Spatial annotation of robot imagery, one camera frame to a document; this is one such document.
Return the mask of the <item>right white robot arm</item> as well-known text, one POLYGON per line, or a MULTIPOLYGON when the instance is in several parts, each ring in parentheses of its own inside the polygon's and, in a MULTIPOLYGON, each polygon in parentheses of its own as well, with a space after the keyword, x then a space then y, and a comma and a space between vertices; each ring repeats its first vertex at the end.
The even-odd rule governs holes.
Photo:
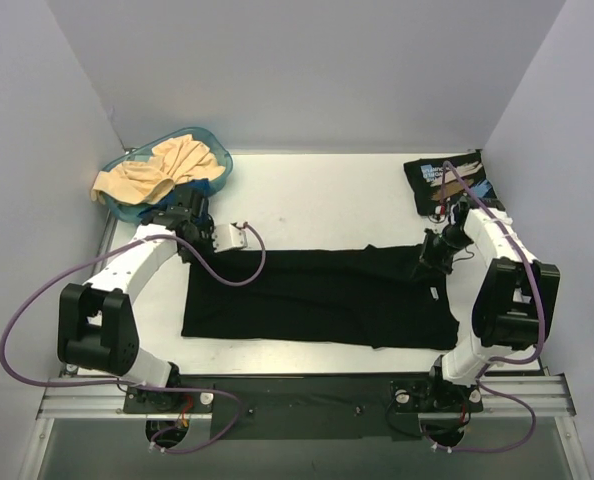
POLYGON ((434 366, 439 375, 423 385, 424 399, 435 409, 454 403, 458 385, 475 385, 491 364, 534 361, 552 325, 560 271, 528 251, 496 200, 461 198, 441 232, 427 229, 412 278, 451 274, 454 257, 468 247, 478 252, 486 271, 468 337, 439 357, 434 366))

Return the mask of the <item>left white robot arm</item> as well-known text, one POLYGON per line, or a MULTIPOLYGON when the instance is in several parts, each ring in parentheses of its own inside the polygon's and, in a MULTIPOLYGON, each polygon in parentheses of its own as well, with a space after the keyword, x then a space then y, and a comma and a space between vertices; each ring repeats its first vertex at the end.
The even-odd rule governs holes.
POLYGON ((176 409, 183 388, 171 379, 173 365, 140 347, 132 301, 172 256, 193 258, 185 245, 204 254, 212 249, 214 223, 208 194, 199 187, 179 187, 170 204, 146 213, 133 247, 115 256, 82 285, 61 292, 58 358, 80 368, 149 386, 147 400, 161 412, 176 409))

